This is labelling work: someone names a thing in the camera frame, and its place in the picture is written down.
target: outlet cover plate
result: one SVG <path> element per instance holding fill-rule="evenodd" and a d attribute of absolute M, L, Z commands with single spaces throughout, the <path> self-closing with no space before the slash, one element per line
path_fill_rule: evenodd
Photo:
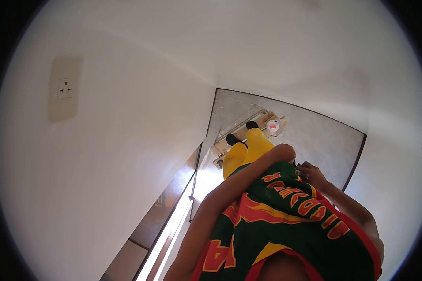
<path fill-rule="evenodd" d="M 49 120 L 53 123 L 76 116 L 83 58 L 56 57 L 49 89 Z"/>

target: man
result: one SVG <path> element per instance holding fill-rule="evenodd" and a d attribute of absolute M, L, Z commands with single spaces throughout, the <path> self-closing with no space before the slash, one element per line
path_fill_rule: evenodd
<path fill-rule="evenodd" d="M 164 280 L 377 280 L 384 247 L 371 213 L 319 168 L 295 167 L 291 146 L 246 126 L 247 145 L 227 136 L 224 182 L 203 200 Z"/>

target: gray floor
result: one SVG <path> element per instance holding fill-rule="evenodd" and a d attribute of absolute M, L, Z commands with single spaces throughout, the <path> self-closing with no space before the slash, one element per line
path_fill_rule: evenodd
<path fill-rule="evenodd" d="M 218 89 L 211 113 L 208 135 L 200 155 L 197 182 L 194 191 L 192 216 L 203 198 L 223 181 L 222 170 L 213 165 L 217 158 L 209 148 L 219 130 L 229 126 L 249 111 L 254 104 L 273 111 L 278 117 L 285 116 L 285 131 L 270 141 L 287 143 L 294 147 L 297 163 L 308 161 L 320 168 L 329 182 L 342 189 L 360 151 L 364 134 L 318 113 L 268 98 L 246 93 Z"/>

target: yellow leg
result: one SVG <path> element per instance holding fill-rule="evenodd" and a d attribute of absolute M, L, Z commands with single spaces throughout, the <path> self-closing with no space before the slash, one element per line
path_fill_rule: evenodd
<path fill-rule="evenodd" d="M 224 163 L 222 164 L 224 180 L 226 180 L 232 172 L 236 171 L 237 168 L 242 166 L 246 155 L 247 148 L 243 143 L 236 143 L 231 147 L 230 151 L 224 158 Z"/>
<path fill-rule="evenodd" d="M 260 158 L 264 153 L 275 147 L 267 140 L 267 138 L 265 138 L 259 128 L 252 128 L 248 130 L 246 137 L 248 153 L 242 165 L 255 162 L 256 159 Z"/>

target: black shoe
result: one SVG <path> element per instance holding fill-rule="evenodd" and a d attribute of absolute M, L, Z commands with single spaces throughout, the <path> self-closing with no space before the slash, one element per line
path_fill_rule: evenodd
<path fill-rule="evenodd" d="M 258 124 L 255 121 L 248 121 L 245 126 L 247 129 L 259 128 Z"/>
<path fill-rule="evenodd" d="M 227 143 L 230 146 L 235 145 L 236 143 L 243 143 L 239 138 L 236 138 L 232 133 L 229 133 L 227 135 Z"/>

